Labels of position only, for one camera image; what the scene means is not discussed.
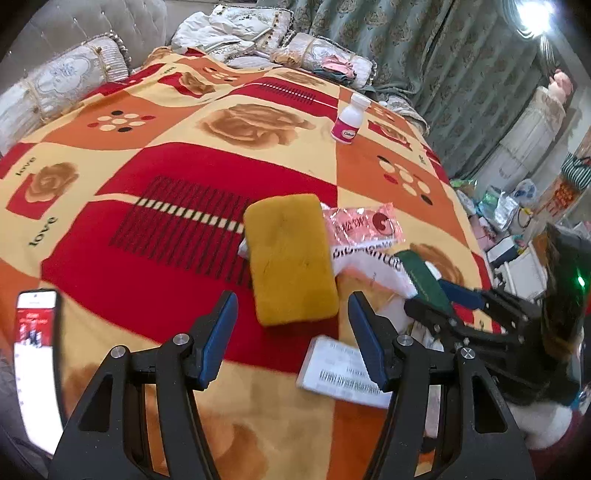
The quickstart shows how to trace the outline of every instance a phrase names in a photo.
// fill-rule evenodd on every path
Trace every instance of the metal screw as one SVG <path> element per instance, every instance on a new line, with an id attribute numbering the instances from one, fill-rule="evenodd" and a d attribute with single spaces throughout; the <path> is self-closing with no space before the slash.
<path id="1" fill-rule="evenodd" d="M 411 337 L 410 335 L 398 335 L 396 341 L 402 346 L 409 346 L 412 345 L 414 342 L 413 337 Z"/>
<path id="2" fill-rule="evenodd" d="M 118 345 L 118 346 L 114 346 L 111 349 L 111 356 L 113 358 L 121 358 L 124 355 L 125 355 L 125 347 L 124 346 Z"/>
<path id="3" fill-rule="evenodd" d="M 467 348 L 467 347 L 464 347 L 464 348 L 462 348 L 462 350 L 460 350 L 460 355 L 467 360 L 472 360 L 476 356 L 476 354 L 474 353 L 474 350 L 472 350 L 471 348 Z"/>
<path id="4" fill-rule="evenodd" d="M 189 336 L 186 333 L 177 333 L 173 338 L 173 342 L 176 345 L 184 345 L 188 341 L 189 341 Z"/>

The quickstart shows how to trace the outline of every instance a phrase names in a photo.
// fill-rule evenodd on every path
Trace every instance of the patterned curtain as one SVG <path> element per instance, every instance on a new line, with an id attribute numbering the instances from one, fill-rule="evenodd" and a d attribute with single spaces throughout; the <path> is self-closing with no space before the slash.
<path id="1" fill-rule="evenodd" d="M 258 0 L 294 11 L 294 30 L 375 60 L 375 90 L 408 98 L 449 176 L 479 166 L 542 78 L 539 43 L 503 18 L 501 0 Z"/>

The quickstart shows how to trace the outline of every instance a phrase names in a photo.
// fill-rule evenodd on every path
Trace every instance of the orange blanket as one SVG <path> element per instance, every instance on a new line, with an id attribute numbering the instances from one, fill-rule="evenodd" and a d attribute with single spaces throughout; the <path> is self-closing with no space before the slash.
<path id="1" fill-rule="evenodd" d="M 407 243 L 444 278 L 488 286 L 480 249 L 437 157 L 402 117 L 373 103 L 352 145 L 330 130 L 352 91 L 279 68 L 232 70 L 202 53 L 155 51 L 0 160 L 0 333 L 12 342 L 20 290 L 63 295 L 61 371 L 71 410 L 109 349 L 144 349 L 185 331 L 224 289 L 239 319 L 217 381 L 196 395 L 224 480 L 359 479 L 385 412 L 296 388 L 313 336 L 354 343 L 346 299 L 370 283 L 337 279 L 338 318 L 264 329 L 242 214 L 273 195 L 329 206 L 392 202 Z M 477 320 L 490 329 L 490 321 Z M 148 420 L 158 448 L 153 394 Z"/>

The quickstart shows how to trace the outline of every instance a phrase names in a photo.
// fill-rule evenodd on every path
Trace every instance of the smartphone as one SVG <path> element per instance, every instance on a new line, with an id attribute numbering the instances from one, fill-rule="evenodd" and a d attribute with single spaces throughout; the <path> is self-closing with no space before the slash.
<path id="1" fill-rule="evenodd" d="M 65 425 L 57 363 L 60 308 L 55 290 L 28 290 L 17 297 L 14 374 L 21 416 L 31 443 L 52 455 Z"/>

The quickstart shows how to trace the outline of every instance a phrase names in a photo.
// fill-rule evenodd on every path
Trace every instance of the upholstered headboard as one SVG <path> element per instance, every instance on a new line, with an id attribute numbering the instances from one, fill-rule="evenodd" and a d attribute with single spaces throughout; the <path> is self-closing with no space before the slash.
<path id="1" fill-rule="evenodd" d="M 48 0 L 24 26 L 0 62 L 0 92 L 27 71 L 89 37 L 113 30 L 132 67 L 166 41 L 164 0 Z"/>

